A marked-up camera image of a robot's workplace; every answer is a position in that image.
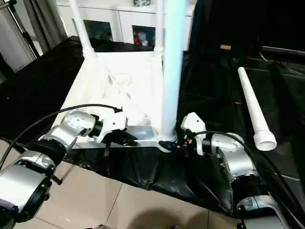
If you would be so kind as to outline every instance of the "black tablecloth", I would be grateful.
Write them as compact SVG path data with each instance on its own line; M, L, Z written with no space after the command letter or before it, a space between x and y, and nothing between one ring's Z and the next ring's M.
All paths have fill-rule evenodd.
M97 52L151 51L149 47L92 41ZM39 118L59 110L83 61L77 37L41 56L14 78L0 84L0 137L12 140ZM192 53L183 58L177 126L196 112L208 130L234 132L255 151L253 129L236 70L229 58L207 59ZM248 60L244 66L278 147L267 152L305 206L303 141L305 139L305 68ZM40 123L19 142L26 145L46 132L54 119ZM294 211L281 183L257 153L273 193ZM218 162L209 156L163 153L156 148L71 150L65 160L121 182L155 190L198 206L235 216L232 190Z

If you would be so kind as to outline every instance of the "cabinet door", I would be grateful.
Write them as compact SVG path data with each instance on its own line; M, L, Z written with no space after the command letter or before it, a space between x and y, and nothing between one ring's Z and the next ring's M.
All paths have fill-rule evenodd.
M119 14L123 41L125 43L154 46L156 26L155 13L119 11ZM184 50L187 50L192 17L186 16L185 19Z
M117 10L104 10L79 7L81 18L90 38L122 42L122 31ZM69 6L59 6L68 36L77 36L74 16Z

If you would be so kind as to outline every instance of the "curtain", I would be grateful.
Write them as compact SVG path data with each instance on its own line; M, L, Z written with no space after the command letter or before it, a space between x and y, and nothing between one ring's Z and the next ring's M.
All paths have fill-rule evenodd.
M66 37L66 32L57 10L49 0L24 0L36 39L45 53Z

